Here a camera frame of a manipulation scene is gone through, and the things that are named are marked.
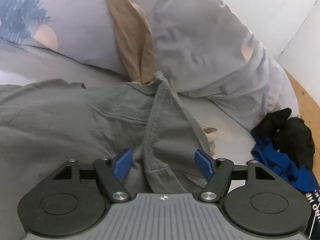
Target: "gray ribbed plate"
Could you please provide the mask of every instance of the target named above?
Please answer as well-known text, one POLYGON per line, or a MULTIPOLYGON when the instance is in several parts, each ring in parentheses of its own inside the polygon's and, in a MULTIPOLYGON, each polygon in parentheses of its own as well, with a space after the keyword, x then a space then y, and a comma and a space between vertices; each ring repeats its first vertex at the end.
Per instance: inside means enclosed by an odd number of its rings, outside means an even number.
MULTIPOLYGON (((25 240, 45 240, 27 234, 25 240)), ((192 194, 138 194, 114 204, 95 227, 60 240, 255 240, 227 221, 217 206, 196 201, 192 194)), ((307 239, 302 233, 286 240, 307 239)))

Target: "wooden board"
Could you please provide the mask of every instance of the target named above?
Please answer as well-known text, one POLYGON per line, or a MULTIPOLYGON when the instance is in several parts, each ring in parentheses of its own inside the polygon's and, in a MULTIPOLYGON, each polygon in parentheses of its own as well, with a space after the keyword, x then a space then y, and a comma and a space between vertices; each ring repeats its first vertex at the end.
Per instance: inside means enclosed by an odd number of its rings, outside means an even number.
POLYGON ((287 75, 298 99, 300 117, 312 132, 312 138, 316 148, 312 171, 318 183, 320 183, 320 107, 293 76, 288 72, 287 75))

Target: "metal screw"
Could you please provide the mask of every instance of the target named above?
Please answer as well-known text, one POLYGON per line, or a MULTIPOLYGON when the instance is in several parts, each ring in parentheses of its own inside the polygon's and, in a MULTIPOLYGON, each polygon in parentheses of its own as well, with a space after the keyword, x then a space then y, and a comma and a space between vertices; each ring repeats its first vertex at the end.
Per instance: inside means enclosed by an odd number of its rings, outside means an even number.
POLYGON ((128 198, 128 194, 122 191, 113 193, 112 197, 116 200, 125 200, 126 198, 128 198))
POLYGON ((201 194, 201 197, 204 199, 204 200, 214 200, 217 198, 217 195, 213 192, 204 192, 201 194))

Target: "white pillow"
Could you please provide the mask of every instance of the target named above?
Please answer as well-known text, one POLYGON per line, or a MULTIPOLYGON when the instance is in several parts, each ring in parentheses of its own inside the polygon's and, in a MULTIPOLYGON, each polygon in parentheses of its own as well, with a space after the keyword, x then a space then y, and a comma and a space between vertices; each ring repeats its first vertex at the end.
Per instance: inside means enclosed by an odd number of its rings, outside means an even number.
POLYGON ((177 92, 205 96, 248 130, 271 111, 299 115, 290 81, 223 0, 135 0, 151 26, 157 68, 177 92))
POLYGON ((0 38, 127 75, 106 0, 0 0, 0 38))

